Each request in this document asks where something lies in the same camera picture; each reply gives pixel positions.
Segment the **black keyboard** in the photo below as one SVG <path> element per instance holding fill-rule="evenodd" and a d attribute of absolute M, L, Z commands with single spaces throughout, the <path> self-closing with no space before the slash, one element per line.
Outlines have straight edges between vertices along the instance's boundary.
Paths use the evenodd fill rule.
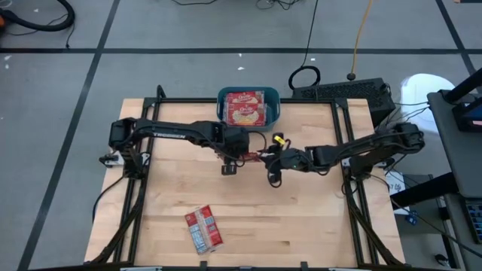
<path fill-rule="evenodd" d="M 474 242 L 482 244 L 482 200 L 465 199 L 462 207 Z"/>

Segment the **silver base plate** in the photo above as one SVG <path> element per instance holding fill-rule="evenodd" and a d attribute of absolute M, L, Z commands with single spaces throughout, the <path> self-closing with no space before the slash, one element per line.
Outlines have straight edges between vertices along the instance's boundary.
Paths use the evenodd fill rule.
<path fill-rule="evenodd" d="M 114 153 L 109 153 L 99 158 L 99 162 L 103 164 L 107 168 L 111 168 L 113 166 L 122 166 L 124 164 L 124 159 L 120 155 L 119 151 Z"/>

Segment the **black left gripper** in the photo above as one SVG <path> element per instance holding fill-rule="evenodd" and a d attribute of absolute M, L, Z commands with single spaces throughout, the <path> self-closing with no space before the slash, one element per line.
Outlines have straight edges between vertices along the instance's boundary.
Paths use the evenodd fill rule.
<path fill-rule="evenodd" d="M 235 175 L 238 162 L 244 164 L 249 152 L 249 134 L 245 128 L 226 126 L 222 130 L 222 143 L 216 144 L 216 154 L 223 160 L 222 175 Z"/>

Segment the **black computer tower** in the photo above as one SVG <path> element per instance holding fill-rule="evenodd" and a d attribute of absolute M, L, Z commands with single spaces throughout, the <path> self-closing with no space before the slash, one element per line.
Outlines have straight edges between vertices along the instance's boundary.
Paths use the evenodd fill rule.
<path fill-rule="evenodd" d="M 293 91 L 293 99 L 366 99 L 374 127 L 377 127 L 395 110 L 389 85 L 382 78 L 348 81 L 300 87 Z"/>

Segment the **grey cart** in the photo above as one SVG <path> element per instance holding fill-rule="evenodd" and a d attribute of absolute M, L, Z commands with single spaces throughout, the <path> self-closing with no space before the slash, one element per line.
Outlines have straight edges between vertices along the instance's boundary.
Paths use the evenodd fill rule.
<path fill-rule="evenodd" d="M 453 105 L 441 93 L 429 93 L 427 98 L 459 192 L 466 198 L 482 198 L 482 133 L 460 131 Z"/>

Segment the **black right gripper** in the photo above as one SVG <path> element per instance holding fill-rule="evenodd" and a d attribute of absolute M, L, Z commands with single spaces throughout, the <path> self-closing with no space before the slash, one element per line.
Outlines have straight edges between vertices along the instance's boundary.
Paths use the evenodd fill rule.
<path fill-rule="evenodd" d="M 282 132 L 276 132 L 273 134 L 274 136 L 284 138 Z M 259 157 L 263 157 L 265 167 L 267 168 L 267 179 L 271 187 L 280 187 L 282 185 L 283 169 L 299 172 L 311 172 L 313 169 L 312 161 L 307 156 L 307 153 L 292 148 L 290 139 L 285 139 L 285 145 L 283 146 L 273 143 L 267 150 L 260 150 Z"/>

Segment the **black device on cart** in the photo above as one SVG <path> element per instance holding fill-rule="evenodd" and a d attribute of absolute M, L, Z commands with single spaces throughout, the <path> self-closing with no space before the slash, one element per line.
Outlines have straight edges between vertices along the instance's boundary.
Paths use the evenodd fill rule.
<path fill-rule="evenodd" d="M 482 85 L 482 68 L 442 96 L 446 102 L 453 104 L 480 85 Z M 469 103 L 459 102 L 452 108 L 452 112 L 460 131 L 482 133 L 482 97 L 474 98 Z"/>

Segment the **white paper sheet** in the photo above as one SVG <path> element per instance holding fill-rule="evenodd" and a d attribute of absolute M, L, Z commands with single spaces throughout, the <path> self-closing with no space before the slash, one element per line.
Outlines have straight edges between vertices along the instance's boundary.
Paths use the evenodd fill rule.
<path fill-rule="evenodd" d="M 385 179 L 389 185 L 390 195 L 402 192 L 407 188 L 404 176 L 400 172 L 385 171 Z"/>

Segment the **blue plastic basket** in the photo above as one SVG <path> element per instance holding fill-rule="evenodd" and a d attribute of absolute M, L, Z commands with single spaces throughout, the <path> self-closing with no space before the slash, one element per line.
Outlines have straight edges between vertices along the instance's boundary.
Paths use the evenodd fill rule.
<path fill-rule="evenodd" d="M 263 91 L 264 105 L 266 108 L 267 119 L 264 126 L 241 126 L 249 131 L 267 132 L 270 131 L 280 116 L 280 97 L 279 93 L 272 87 L 225 87 L 221 89 L 217 97 L 217 117 L 224 121 L 224 113 L 228 103 L 224 102 L 224 97 L 231 92 L 244 91 Z"/>

